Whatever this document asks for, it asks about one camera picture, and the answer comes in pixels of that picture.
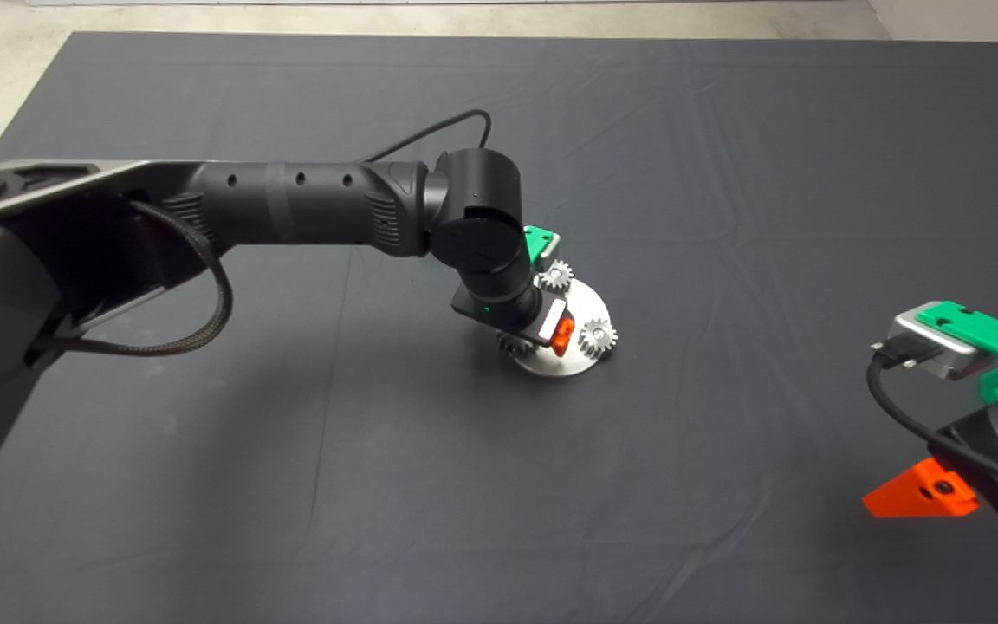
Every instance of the silver gear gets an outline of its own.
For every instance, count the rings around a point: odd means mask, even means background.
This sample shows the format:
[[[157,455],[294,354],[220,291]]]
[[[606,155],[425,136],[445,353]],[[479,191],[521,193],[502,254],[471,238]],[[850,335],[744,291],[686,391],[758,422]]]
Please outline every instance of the silver gear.
[[[619,332],[610,321],[592,319],[580,328],[580,350],[587,358],[606,358],[618,342]]]
[[[572,285],[572,277],[575,277],[572,273],[572,266],[563,260],[554,260],[554,263],[549,265],[549,269],[545,269],[541,273],[541,289],[545,289],[554,295],[565,295],[567,289]]]
[[[499,348],[511,358],[519,358],[534,351],[535,344],[516,335],[507,332],[496,332],[496,339],[499,340]]]

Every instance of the dark gray cloth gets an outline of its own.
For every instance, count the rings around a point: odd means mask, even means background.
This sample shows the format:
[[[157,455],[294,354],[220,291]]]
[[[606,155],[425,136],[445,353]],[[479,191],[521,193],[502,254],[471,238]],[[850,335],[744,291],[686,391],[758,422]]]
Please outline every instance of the dark gray cloth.
[[[467,107],[614,358],[532,378],[432,259],[238,249],[208,348],[44,375],[0,455],[0,621],[998,621],[991,510],[859,501],[926,457],[867,344],[931,299],[998,316],[998,44],[86,33],[0,161],[336,161]]]

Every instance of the metal disc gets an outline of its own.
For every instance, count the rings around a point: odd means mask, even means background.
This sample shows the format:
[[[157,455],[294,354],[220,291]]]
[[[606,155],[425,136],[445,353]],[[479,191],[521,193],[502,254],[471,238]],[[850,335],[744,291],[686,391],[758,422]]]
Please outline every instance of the metal disc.
[[[606,304],[603,303],[602,299],[599,299],[599,295],[589,285],[580,280],[572,280],[572,285],[570,285],[565,299],[567,299],[567,308],[571,312],[572,319],[575,320],[574,335],[572,335],[572,342],[569,343],[565,356],[558,358],[552,348],[535,348],[530,353],[511,358],[515,360],[515,363],[518,363],[519,367],[526,368],[527,371],[535,375],[547,376],[547,378],[566,378],[569,375],[585,372],[595,362],[598,362],[597,359],[587,358],[580,350],[580,344],[577,341],[580,328],[583,328],[583,324],[587,321],[592,319],[611,320],[610,313],[606,311]]]

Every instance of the green bracket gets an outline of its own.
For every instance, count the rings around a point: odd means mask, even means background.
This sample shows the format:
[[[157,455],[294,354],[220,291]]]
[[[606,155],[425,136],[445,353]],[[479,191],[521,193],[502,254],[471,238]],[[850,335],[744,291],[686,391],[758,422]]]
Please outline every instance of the green bracket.
[[[937,328],[973,347],[998,355],[998,320],[989,315],[966,309],[953,301],[943,301],[919,312],[918,320],[927,327]],[[998,402],[998,367],[981,375],[981,398],[985,403]]]
[[[530,264],[537,266],[541,253],[549,248],[554,241],[555,234],[537,225],[526,225],[522,228],[526,232],[526,249],[530,250]]]

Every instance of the cable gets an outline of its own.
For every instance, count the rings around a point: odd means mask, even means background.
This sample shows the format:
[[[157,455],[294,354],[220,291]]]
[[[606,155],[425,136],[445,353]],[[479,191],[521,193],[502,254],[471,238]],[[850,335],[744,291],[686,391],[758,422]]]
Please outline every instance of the cable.
[[[423,129],[415,132],[409,137],[402,139],[399,142],[392,143],[390,146],[384,147],[377,151],[376,153],[368,154],[367,157],[360,159],[357,162],[375,162],[377,159],[387,157],[389,154],[396,153],[397,151],[403,149],[403,147],[409,146],[411,143],[416,142],[420,139],[429,137],[429,135],[435,133],[438,130],[444,130],[446,127],[454,126],[456,123],[460,123],[468,118],[478,117],[483,119],[483,134],[480,135],[480,146],[484,147],[488,145],[488,137],[491,135],[491,114],[488,111],[482,109],[471,109],[464,111],[462,114],[455,114],[448,119],[443,119],[433,126],[423,127]]]
[[[925,439],[927,443],[933,446],[938,446],[940,449],[947,451],[948,453],[957,455],[958,458],[963,458],[965,461],[970,462],[972,465],[982,467],[986,471],[990,471],[997,475],[998,477],[998,462],[995,459],[988,458],[987,455],[982,455],[969,447],[955,442],[953,439],[947,438],[947,436],[938,433],[930,429],[930,427],[924,426],[923,423],[916,421],[907,415],[906,412],[900,410],[899,406],[896,406],[895,402],[892,402],[890,396],[884,391],[884,386],[880,383],[880,371],[884,370],[885,365],[887,365],[887,359],[880,355],[879,353],[872,356],[872,360],[868,363],[868,371],[865,372],[865,380],[868,383],[868,392],[872,395],[872,398],[876,400],[876,403],[884,410],[891,419],[898,422],[907,431],[914,433],[919,436],[919,438]]]
[[[198,230],[191,228],[182,218],[174,217],[154,205],[132,200],[130,205],[144,216],[155,218],[160,224],[175,230],[203,261],[206,269],[209,269],[210,273],[213,274],[218,287],[218,300],[210,320],[206,321],[202,328],[182,337],[182,339],[150,345],[150,347],[135,347],[131,344],[116,344],[98,340],[68,339],[67,337],[38,337],[33,342],[33,348],[45,351],[80,351],[108,355],[133,355],[140,358],[150,356],[151,358],[151,356],[179,355],[197,350],[222,333],[226,322],[230,319],[230,312],[233,312],[233,288],[230,287],[230,279],[226,276],[221,262],[218,261],[217,254],[211,248],[210,240],[207,240]]]

